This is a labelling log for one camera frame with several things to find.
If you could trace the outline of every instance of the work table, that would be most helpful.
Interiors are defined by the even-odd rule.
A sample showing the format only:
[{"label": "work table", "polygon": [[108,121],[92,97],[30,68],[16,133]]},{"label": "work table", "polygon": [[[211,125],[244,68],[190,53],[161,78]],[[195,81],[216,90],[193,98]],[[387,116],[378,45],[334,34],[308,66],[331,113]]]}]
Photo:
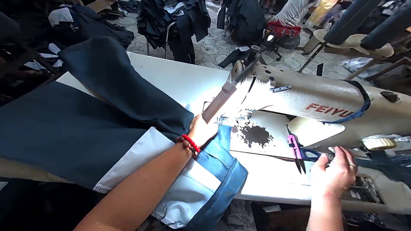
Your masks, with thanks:
[{"label": "work table", "polygon": [[[230,73],[130,52],[128,55],[131,65],[144,79],[195,114],[203,110],[205,101],[211,101],[218,94]],[[91,94],[70,73],[65,73],[57,81]],[[258,144],[253,144],[251,148],[244,148],[246,144],[236,134],[232,134],[231,154],[249,172],[247,181],[236,198],[309,205],[309,170],[313,163],[305,161],[307,174],[300,174],[293,161],[269,156],[274,154],[267,152],[285,157],[291,154],[286,149],[288,143],[285,124],[289,120],[284,115],[258,113],[260,112],[256,116],[253,113],[251,120],[269,130],[275,145],[263,149]],[[359,167],[359,174],[373,179],[385,204],[343,201],[344,209],[411,214],[411,191],[404,183],[390,181],[380,171],[373,169]]]}]

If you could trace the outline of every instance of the ring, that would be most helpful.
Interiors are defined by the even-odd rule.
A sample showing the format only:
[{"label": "ring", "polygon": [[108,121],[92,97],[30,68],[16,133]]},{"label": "ring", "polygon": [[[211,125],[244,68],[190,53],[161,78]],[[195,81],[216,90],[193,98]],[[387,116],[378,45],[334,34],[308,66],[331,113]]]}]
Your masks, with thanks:
[{"label": "ring", "polygon": [[348,164],[351,165],[351,166],[354,166],[355,168],[358,168],[358,166],[353,164],[353,163],[348,163]]}]

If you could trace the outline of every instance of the bracelet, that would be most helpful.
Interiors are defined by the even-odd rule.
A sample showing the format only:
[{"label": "bracelet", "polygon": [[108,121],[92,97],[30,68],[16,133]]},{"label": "bracelet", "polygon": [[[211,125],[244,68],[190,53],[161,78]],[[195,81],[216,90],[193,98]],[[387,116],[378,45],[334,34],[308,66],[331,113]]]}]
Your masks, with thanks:
[{"label": "bracelet", "polygon": [[197,145],[195,145],[195,146],[193,146],[192,145],[192,147],[190,147],[190,141],[188,140],[188,139],[186,139],[186,138],[184,138],[184,136],[186,136],[186,135],[183,135],[182,137],[177,137],[175,140],[176,140],[176,142],[177,143],[182,143],[182,146],[183,146],[183,148],[189,148],[190,149],[190,151],[192,152],[192,157],[193,157],[193,159],[197,159],[197,156],[198,156],[198,154],[199,154],[199,152],[200,152],[200,149],[197,147]]},{"label": "bracelet", "polygon": [[192,147],[194,147],[194,149],[196,150],[196,152],[200,152],[200,151],[201,151],[200,148],[197,147],[197,145],[194,143],[194,141],[193,141],[190,137],[188,137],[188,135],[182,135],[182,137],[183,137],[184,139],[186,139],[186,140],[191,144]]}]

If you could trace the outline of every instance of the hand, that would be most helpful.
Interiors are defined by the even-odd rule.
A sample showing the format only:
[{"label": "hand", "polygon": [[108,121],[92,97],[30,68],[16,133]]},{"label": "hand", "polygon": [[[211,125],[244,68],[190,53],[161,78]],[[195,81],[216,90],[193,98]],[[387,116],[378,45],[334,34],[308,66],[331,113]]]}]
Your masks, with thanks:
[{"label": "hand", "polygon": [[218,131],[218,124],[207,124],[202,114],[194,116],[190,123],[190,132],[188,136],[194,141],[197,147],[203,146],[211,137],[213,137]]},{"label": "hand", "polygon": [[326,168],[328,157],[322,154],[311,168],[313,196],[341,200],[342,193],[356,180],[354,157],[342,147],[335,147],[335,157]]}]

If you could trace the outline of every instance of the white shirt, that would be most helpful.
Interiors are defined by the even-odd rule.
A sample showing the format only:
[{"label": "white shirt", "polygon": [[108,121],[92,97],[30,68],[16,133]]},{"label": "white shirt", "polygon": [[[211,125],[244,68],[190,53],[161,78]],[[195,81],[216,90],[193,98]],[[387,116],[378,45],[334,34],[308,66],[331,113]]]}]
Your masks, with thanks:
[{"label": "white shirt", "polygon": [[282,25],[296,26],[307,13],[308,8],[317,7],[321,0],[309,3],[309,0],[288,0],[283,9],[271,18],[271,21],[280,21]]}]

